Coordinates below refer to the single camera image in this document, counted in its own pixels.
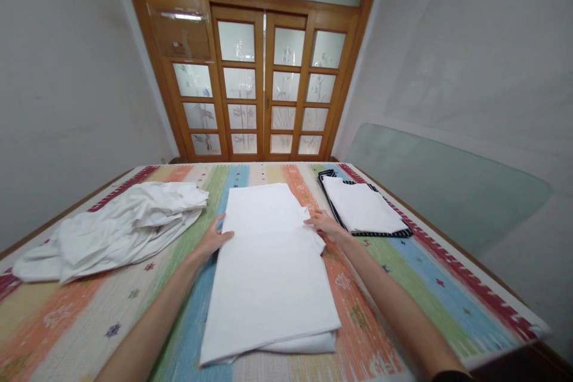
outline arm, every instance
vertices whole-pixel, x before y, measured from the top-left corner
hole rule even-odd
[[[306,220],[338,244],[370,292],[380,313],[392,327],[429,380],[446,370],[469,374],[438,329],[408,293],[370,256],[368,251],[326,212]]]
[[[147,380],[195,275],[211,254],[234,235],[233,232],[221,234],[217,230],[217,224],[224,216],[213,221],[200,243],[179,265],[153,304],[109,358],[96,382]]]

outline forearm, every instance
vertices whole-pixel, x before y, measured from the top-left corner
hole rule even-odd
[[[208,256],[196,250],[183,261],[157,299],[119,344],[96,381],[147,380],[195,275]]]
[[[339,243],[381,314],[424,375],[431,379],[444,370],[467,372],[418,304],[368,251],[348,233]]]

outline orange stripe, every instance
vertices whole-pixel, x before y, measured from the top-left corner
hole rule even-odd
[[[163,182],[181,182],[186,178],[192,169],[192,165],[177,166],[175,171],[171,172],[171,174]]]
[[[58,339],[88,306],[108,273],[91,276],[59,288],[34,317],[22,324],[18,334],[0,346],[0,367],[26,358],[13,381],[28,380]]]
[[[295,165],[281,166],[286,183],[311,215],[318,205]],[[334,303],[342,322],[336,358],[348,380],[366,380],[402,371],[398,354],[380,327],[375,312],[355,281],[350,263],[334,243],[326,240],[323,259]]]

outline doorway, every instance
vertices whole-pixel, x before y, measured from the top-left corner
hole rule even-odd
[[[371,3],[134,0],[182,157],[328,158]]]

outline finger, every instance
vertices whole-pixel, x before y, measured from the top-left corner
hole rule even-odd
[[[226,233],[223,233],[223,234],[221,235],[222,243],[228,241],[229,239],[232,239],[234,235],[235,235],[235,232],[226,232]]]
[[[217,230],[217,224],[219,224],[219,221],[221,221],[223,218],[225,218],[225,213],[220,214],[217,218],[215,218],[215,220],[213,221],[213,223],[209,226],[209,229],[215,231]]]

